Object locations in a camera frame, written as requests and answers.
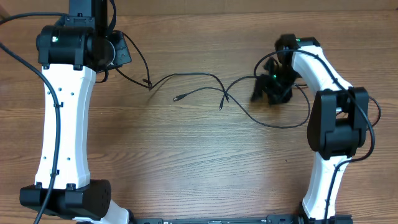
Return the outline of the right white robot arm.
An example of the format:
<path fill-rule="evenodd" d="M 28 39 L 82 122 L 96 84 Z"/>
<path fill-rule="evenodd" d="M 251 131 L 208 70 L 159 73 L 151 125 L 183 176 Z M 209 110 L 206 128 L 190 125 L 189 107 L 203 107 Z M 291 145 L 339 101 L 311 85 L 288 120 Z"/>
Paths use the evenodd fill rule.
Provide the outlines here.
<path fill-rule="evenodd" d="M 355 162 L 366 133 L 369 95 L 342 78 L 323 54 L 314 37 L 284 34 L 275 42 L 276 58 L 263 58 L 265 74 L 256 75 L 251 101 L 264 96 L 270 105 L 288 103 L 297 78 L 314 94 L 308 117 L 307 139 L 314 162 L 308 190 L 298 215 L 269 215 L 268 223 L 352 223 L 349 215 L 336 215 L 335 202 L 348 164 Z"/>

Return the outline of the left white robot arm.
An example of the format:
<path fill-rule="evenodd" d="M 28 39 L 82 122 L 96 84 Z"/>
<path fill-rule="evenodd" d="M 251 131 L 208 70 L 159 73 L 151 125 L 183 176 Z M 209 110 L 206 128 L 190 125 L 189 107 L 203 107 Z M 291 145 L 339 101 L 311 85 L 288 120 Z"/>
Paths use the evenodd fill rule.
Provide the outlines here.
<path fill-rule="evenodd" d="M 122 58 L 107 1 L 71 1 L 63 24 L 37 36 L 45 78 L 44 139 L 32 185 L 20 190 L 22 206 L 39 215 L 78 223 L 132 223 L 131 211 L 111 198 L 107 180 L 93 180 L 86 142 L 96 74 L 130 62 Z"/>

